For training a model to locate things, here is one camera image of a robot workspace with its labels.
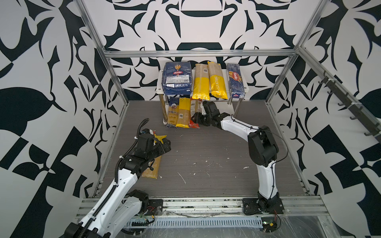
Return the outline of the red clear spaghetti bag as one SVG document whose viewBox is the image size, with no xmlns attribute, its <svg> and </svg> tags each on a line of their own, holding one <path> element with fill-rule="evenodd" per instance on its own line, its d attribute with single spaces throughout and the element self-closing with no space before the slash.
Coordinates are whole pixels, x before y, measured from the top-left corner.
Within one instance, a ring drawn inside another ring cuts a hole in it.
<svg viewBox="0 0 381 238">
<path fill-rule="evenodd" d="M 190 121 L 189 127 L 194 129 L 199 129 L 199 116 L 202 115 L 202 101 L 198 99 L 190 100 Z"/>
</svg>

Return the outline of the blue De Cecco spaghetti bag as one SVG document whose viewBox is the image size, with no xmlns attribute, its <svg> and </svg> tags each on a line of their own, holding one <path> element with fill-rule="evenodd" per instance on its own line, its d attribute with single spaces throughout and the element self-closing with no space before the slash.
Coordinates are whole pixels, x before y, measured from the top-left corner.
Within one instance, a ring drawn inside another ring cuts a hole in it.
<svg viewBox="0 0 381 238">
<path fill-rule="evenodd" d="M 170 97 L 169 107 L 167 114 L 167 126 L 168 128 L 175 128 L 178 121 L 179 114 L 179 98 Z"/>
</svg>

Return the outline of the yellow Pastatime spaghetti bag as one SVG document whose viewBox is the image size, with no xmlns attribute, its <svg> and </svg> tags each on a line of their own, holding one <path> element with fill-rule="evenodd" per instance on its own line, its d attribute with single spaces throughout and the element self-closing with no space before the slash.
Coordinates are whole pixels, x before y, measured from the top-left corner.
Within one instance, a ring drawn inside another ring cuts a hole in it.
<svg viewBox="0 0 381 238">
<path fill-rule="evenodd" d="M 227 100 L 228 95 L 225 86 L 225 80 L 221 65 L 215 62 L 208 61 L 210 89 L 212 96 Z"/>
</svg>

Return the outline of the blue Barilla spaghetti box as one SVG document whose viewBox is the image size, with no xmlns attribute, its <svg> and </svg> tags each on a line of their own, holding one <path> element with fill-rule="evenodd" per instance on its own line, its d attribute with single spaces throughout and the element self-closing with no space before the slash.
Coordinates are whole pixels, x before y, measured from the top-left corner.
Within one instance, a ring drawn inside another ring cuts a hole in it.
<svg viewBox="0 0 381 238">
<path fill-rule="evenodd" d="M 243 83 L 240 65 L 228 63 L 226 65 L 228 73 L 229 94 L 232 98 L 243 99 L 245 97 L 245 86 Z"/>
</svg>

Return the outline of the blue Barilla multipack bag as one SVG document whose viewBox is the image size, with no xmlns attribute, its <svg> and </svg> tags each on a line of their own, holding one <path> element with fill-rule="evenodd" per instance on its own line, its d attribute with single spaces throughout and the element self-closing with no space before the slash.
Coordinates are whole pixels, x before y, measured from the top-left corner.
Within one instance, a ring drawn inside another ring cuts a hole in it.
<svg viewBox="0 0 381 238">
<path fill-rule="evenodd" d="M 190 62 L 167 62 L 162 73 L 165 95 L 191 95 L 193 77 Z"/>
</svg>

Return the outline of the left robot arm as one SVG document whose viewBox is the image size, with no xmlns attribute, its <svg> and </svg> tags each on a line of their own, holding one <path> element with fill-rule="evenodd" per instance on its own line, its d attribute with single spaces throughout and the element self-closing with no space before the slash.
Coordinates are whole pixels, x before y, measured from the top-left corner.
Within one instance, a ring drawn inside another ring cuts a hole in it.
<svg viewBox="0 0 381 238">
<path fill-rule="evenodd" d="M 120 156 L 114 180 L 105 193 L 79 223 L 69 224 L 64 238 L 114 238 L 134 216 L 147 211 L 148 194 L 131 189 L 144 171 L 154 170 L 155 159 L 171 150 L 165 136 L 143 128 L 148 122 L 146 118 L 139 124 L 134 143 Z"/>
</svg>

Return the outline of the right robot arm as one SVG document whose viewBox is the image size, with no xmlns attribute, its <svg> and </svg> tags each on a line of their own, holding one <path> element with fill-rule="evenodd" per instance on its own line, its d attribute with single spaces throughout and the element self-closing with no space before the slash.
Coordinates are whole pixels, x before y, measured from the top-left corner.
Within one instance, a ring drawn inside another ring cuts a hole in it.
<svg viewBox="0 0 381 238">
<path fill-rule="evenodd" d="M 275 165 L 279 147 L 269 127 L 252 126 L 241 122 L 228 113 L 221 113 L 215 103 L 203 102 L 204 114 L 197 116 L 199 124 L 228 131 L 248 143 L 249 156 L 256 164 L 259 176 L 257 198 L 244 198 L 243 213 L 283 214 L 284 206 L 275 179 Z"/>
</svg>

